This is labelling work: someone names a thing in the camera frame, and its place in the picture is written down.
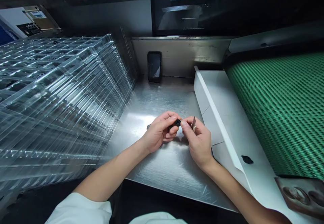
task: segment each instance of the stainless steel table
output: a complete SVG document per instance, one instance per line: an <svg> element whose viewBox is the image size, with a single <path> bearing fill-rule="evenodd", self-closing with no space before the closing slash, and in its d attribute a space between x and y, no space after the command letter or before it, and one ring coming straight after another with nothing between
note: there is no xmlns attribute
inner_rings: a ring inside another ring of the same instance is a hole
<svg viewBox="0 0 324 224"><path fill-rule="evenodd" d="M147 76L139 80L105 150L106 160L140 139L147 125L167 110L177 112L182 118L196 116L203 120L190 79L163 77L161 84L148 83ZM237 211L226 195L197 167L181 127L174 141L163 144L147 156L127 179Z"/></svg>

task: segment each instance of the white sleeve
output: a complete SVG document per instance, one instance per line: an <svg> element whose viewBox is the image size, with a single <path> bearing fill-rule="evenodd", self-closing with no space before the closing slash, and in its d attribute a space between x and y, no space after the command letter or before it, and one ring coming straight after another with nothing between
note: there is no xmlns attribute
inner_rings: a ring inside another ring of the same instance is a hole
<svg viewBox="0 0 324 224"><path fill-rule="evenodd" d="M79 193L71 193L56 206L45 224L108 224L111 213L109 201L94 202Z"/></svg>

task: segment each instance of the left hand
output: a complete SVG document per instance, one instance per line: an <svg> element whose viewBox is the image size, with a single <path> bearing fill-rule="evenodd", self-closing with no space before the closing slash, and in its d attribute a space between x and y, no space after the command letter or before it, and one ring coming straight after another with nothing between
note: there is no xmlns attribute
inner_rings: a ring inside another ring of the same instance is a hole
<svg viewBox="0 0 324 224"><path fill-rule="evenodd" d="M169 126L177 119L181 120L181 117L177 113L167 111L151 123L148 130L140 139L150 153L159 149L163 141L170 142L174 139L179 127L173 126L169 131Z"/></svg>

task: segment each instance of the dark floor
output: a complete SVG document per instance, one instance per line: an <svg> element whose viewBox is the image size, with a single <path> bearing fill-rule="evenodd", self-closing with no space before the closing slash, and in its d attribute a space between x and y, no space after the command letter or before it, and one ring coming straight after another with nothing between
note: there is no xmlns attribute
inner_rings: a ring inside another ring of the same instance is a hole
<svg viewBox="0 0 324 224"><path fill-rule="evenodd" d="M70 194L80 181L47 186L20 194L16 203L8 207L8 214L0 222L44 224L55 206ZM110 201L113 208L110 224L128 224L135 217L151 212L168 212L188 224L247 223L238 213L130 180L123 182Z"/></svg>

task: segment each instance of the forearm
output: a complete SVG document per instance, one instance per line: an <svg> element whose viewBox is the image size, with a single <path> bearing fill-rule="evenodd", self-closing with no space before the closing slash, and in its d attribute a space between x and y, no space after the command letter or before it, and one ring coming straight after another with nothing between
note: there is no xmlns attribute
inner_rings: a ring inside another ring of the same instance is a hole
<svg viewBox="0 0 324 224"><path fill-rule="evenodd" d="M91 173L73 192L77 192L92 201L107 201L130 171L148 153L146 148L142 147L140 140L135 142L114 159Z"/></svg>
<svg viewBox="0 0 324 224"><path fill-rule="evenodd" d="M228 196L249 224L254 223L290 223L281 213L263 207L247 192L232 175L215 160L212 160L203 171Z"/></svg>

